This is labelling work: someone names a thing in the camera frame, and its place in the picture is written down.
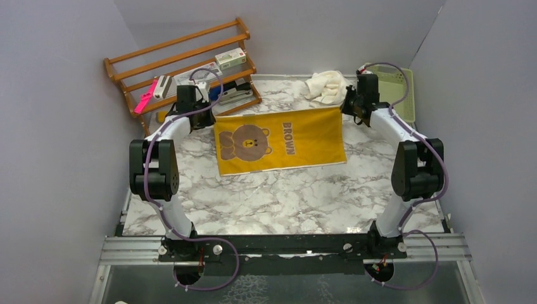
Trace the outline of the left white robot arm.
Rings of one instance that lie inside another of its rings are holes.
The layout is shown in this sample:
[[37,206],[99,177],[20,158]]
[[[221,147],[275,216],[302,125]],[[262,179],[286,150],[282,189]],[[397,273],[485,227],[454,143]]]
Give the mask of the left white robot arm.
[[198,254],[194,224],[177,196],[179,167],[175,140],[188,136],[197,120],[211,118],[210,85],[190,82],[176,87],[176,102],[155,132],[129,145],[129,186],[133,194],[149,204],[165,227],[165,237],[177,240],[175,252],[184,260]]

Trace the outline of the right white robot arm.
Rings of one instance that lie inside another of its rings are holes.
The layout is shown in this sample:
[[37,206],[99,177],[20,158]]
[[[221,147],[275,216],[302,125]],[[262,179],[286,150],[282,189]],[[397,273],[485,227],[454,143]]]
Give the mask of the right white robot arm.
[[443,189],[443,143],[417,132],[391,104],[380,100],[377,75],[357,73],[356,84],[346,89],[342,113],[353,117],[357,125],[364,124],[382,135],[396,152],[391,173],[393,193],[365,241],[367,253],[380,258],[400,241],[415,208]]

